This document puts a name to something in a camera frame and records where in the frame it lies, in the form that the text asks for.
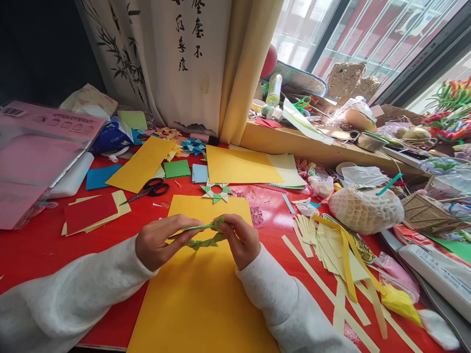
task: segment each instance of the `chinese calligraphy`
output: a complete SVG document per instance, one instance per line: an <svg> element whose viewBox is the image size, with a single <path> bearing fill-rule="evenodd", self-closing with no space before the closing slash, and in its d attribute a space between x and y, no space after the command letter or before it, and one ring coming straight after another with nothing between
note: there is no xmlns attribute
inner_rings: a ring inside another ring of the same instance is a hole
<svg viewBox="0 0 471 353"><path fill-rule="evenodd" d="M180 60L180 66L178 67L178 71L188 71L188 69L185 67L185 58L183 56Z"/></svg>
<svg viewBox="0 0 471 353"><path fill-rule="evenodd" d="M177 32L179 33L180 29L185 30L185 27L183 27L182 15L178 15L175 20L177 21Z"/></svg>
<svg viewBox="0 0 471 353"><path fill-rule="evenodd" d="M201 0L193 0L193 4L191 4L191 8L195 7L198 15L201 14L201 6L205 6Z"/></svg>
<svg viewBox="0 0 471 353"><path fill-rule="evenodd" d="M193 55L196 56L197 58L199 58L200 56L203 56L203 53L200 52L200 46L196 46L196 53L194 53Z"/></svg>
<svg viewBox="0 0 471 353"><path fill-rule="evenodd" d="M180 49L180 52L185 52L185 49L186 49L182 36L180 36L180 39L178 41L178 49Z"/></svg>
<svg viewBox="0 0 471 353"><path fill-rule="evenodd" d="M203 29L201 27L203 27L203 24L201 23L200 18L197 17L195 28L193 29L193 32L192 32L192 34L196 32L196 38L201 38L204 36Z"/></svg>

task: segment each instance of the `straw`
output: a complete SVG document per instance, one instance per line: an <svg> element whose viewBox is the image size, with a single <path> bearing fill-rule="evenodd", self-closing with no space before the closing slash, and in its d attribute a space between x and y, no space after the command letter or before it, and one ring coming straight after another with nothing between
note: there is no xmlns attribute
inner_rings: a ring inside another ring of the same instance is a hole
<svg viewBox="0 0 471 353"><path fill-rule="evenodd" d="M401 176L402 176L402 173L399 173L398 175L396 175L396 176L383 188L383 190L381 190L379 193L376 194L376 196L381 196L382 194L384 194L384 192L385 192L386 190L388 190L396 181L398 181Z"/></svg>

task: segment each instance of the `red tablecloth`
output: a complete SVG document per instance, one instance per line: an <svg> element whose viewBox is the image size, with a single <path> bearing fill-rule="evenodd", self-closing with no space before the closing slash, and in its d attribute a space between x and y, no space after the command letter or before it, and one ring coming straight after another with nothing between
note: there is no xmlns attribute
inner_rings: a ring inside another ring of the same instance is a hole
<svg viewBox="0 0 471 353"><path fill-rule="evenodd" d="M200 162L201 158L201 155L196 157L191 155L188 161L190 165L192 165L193 162L204 164L204 162ZM124 162L125 161L122 159L119 160L120 164ZM92 168L100 168L110 164L110 161L99 156L93 162ZM80 256L103 251L134 236L143 225L150 221L157 220L159 217L167 216L168 207L170 206L174 194L202 194L198 184L191 183L190 176L177 179L181 188L174 180L175 179L167 181L171 186L167 194L156 198L143 197L132 202L131 213L90 233L81 233L70 237L60 236L65 221L64 206L75 201L77 198L111 193L116 191L116 188L108 187L86 191L85 183L83 183L75 196L56 200L59 202L59 207L43 211L38 216L32 218L23 229L17 231L0 231L0 276L4 274L3 279L0 280L0 293L24 281L50 275ZM334 313L333 304L327 299L281 239L285 234L299 252L304 254L294 234L292 215L285 204L282 193L255 185L231 184L230 188L234 192L234 196L245 197L249 201L254 226L259 230L260 240L264 243L268 251L273 254L290 275L297 277L305 284L320 307L324 310L329 320L332 321ZM133 196L133 194L129 192L125 192L125 194L127 198ZM287 191L287 195L290 201L307 198L305 195L292 191ZM153 202L165 204L165 207L152 206ZM327 212L327 206L323 204L320 211ZM375 238L374 236L366 236L364 240L375 254L379 254L381 250L387 248L379 238ZM309 258L307 261L332 292L335 293L337 281L334 275L325 270L322 263L320 263L317 258ZM105 317L84 337L81 343L102 347L127 347L142 300L144 299L146 288L147 284L128 300L113 306ZM364 327L364 329L380 348L381 352L411 352L409 347L389 324L389 338L388 340L383 340L374 316L372 305L361 293L358 294L358 299L365 313L371 320L371 325ZM360 322L348 302L346 303L346 308L350 314ZM443 352L423 329L394 313L392 316L424 352ZM345 323L345 336L355 342L362 352L368 352L347 323Z"/></svg>

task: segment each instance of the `black scissors handle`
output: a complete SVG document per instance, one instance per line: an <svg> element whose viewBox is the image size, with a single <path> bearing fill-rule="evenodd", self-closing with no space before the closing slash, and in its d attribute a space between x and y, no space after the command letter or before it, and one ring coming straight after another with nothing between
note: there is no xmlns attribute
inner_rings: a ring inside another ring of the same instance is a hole
<svg viewBox="0 0 471 353"><path fill-rule="evenodd" d="M170 185L164 183L162 178L152 178L144 184L143 189L148 191L147 195L149 196L160 196L170 189Z"/></svg>

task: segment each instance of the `scissors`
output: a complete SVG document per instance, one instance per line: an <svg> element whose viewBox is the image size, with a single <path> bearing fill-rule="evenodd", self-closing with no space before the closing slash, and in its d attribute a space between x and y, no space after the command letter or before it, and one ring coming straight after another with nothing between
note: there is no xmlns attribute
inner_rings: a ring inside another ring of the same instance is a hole
<svg viewBox="0 0 471 353"><path fill-rule="evenodd" d="M149 195L149 196L163 195L168 191L168 189L170 189L170 185L168 185L167 183L164 183L162 178L152 178L148 182L145 183L145 185L142 188L143 190L142 192L131 197L129 200L126 200L120 206L126 203L130 203L131 201L140 199L141 197L146 196L146 195Z"/></svg>

